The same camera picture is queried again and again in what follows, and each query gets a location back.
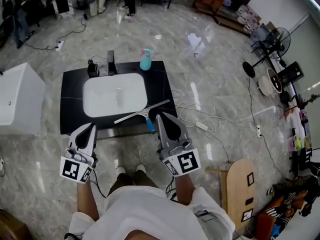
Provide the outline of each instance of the fan base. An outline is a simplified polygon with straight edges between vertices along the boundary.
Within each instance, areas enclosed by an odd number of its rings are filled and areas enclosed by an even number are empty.
[[[248,62],[242,63],[242,67],[244,69],[244,72],[251,78],[254,78],[256,76],[256,72],[254,70],[254,67],[251,66]]]

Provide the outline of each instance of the white t-shirt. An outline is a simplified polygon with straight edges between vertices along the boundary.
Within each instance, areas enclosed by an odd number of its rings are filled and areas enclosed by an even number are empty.
[[[74,213],[69,232],[83,240],[124,240],[133,230],[160,240],[231,240],[235,224],[203,187],[194,190],[185,206],[155,187],[123,186],[106,198],[96,222]]]

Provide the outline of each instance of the white machine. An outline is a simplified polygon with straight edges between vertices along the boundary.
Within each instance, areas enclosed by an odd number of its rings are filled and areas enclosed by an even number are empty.
[[[157,153],[169,172],[178,177],[200,169],[198,149],[193,147],[186,126],[167,113],[158,114],[156,122],[160,140]],[[75,130],[60,160],[60,176],[86,183],[98,161],[94,152],[96,141],[97,126],[94,123]]]

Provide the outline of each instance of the white cable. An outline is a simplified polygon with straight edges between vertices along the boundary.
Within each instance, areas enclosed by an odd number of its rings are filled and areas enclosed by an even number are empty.
[[[229,119],[225,119],[225,118],[223,118],[223,117],[216,116],[216,115],[214,115],[214,114],[211,114],[211,113],[206,112],[199,103],[192,103],[192,104],[186,105],[185,102],[182,102],[182,93],[180,92],[180,90],[178,90],[178,89],[171,89],[171,91],[176,91],[176,92],[178,92],[179,95],[180,95],[180,97],[179,97],[179,102],[178,102],[178,104],[175,104],[175,108],[176,108],[176,109],[177,109],[177,108],[181,108],[180,112],[178,113],[178,119],[180,119],[180,120],[182,120],[182,121],[184,121],[184,122],[187,122],[187,123],[191,124],[191,125],[186,125],[187,128],[192,128],[192,127],[194,127],[197,122],[203,124],[203,123],[204,123],[206,120],[208,120],[208,119],[216,119],[216,120],[218,120],[217,124],[215,124],[213,127],[210,128],[210,127],[208,126],[208,130],[205,131],[205,135],[206,135],[207,137],[215,137],[216,139],[218,139],[218,140],[221,142],[221,144],[222,144],[222,146],[223,146],[223,148],[224,148],[224,150],[225,150],[226,156],[228,157],[229,161],[230,161],[229,154],[228,154],[228,152],[227,152],[227,149],[226,149],[224,143],[221,141],[221,139],[219,139],[219,138],[215,135],[215,134],[216,134],[216,131],[220,128],[220,126],[221,126],[221,125],[225,125],[225,124],[227,124],[227,123],[231,123],[231,124],[233,124],[233,125],[235,125],[235,126],[237,126],[237,127],[243,127],[243,128],[245,128],[245,129],[247,129],[248,131],[251,131],[251,132],[253,132],[253,133],[257,133],[255,130],[251,130],[250,128],[246,127],[245,125],[239,125],[239,124],[236,124],[235,122],[233,122],[233,121],[231,121],[231,120],[229,120]],[[199,107],[201,108],[201,110],[195,109],[195,108],[190,108],[190,106],[193,106],[193,105],[199,106]],[[192,121],[186,120],[186,119],[184,119],[184,118],[181,117],[181,113],[182,113],[182,111],[183,111],[184,109],[186,109],[186,110],[193,110],[193,111],[197,111],[197,112],[203,113],[203,114],[204,114],[204,117],[203,117],[201,120],[198,120],[198,121],[196,121],[196,122],[192,122]]]
[[[73,57],[73,58],[76,58],[77,60],[80,60],[80,61],[88,61],[88,60],[91,60],[93,57],[100,57],[100,58],[103,58],[103,59],[107,59],[106,57],[103,57],[103,56],[101,56],[101,55],[99,55],[99,54],[95,54],[95,55],[91,56],[90,58],[78,58],[78,57],[73,56],[73,55],[69,55],[69,54],[59,54],[59,53],[58,53],[58,55],[59,55],[59,56]],[[103,64],[103,65],[106,65],[105,63],[100,62],[100,61],[94,61],[94,63],[101,63],[101,64]]]

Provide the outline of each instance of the brown pants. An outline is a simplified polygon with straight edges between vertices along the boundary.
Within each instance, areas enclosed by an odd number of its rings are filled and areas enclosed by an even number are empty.
[[[132,178],[125,173],[119,174],[119,176],[116,178],[115,183],[110,188],[108,196],[116,189],[124,186],[132,186],[134,183],[137,186],[150,186],[158,188],[158,186],[142,170],[138,170],[134,173]]]

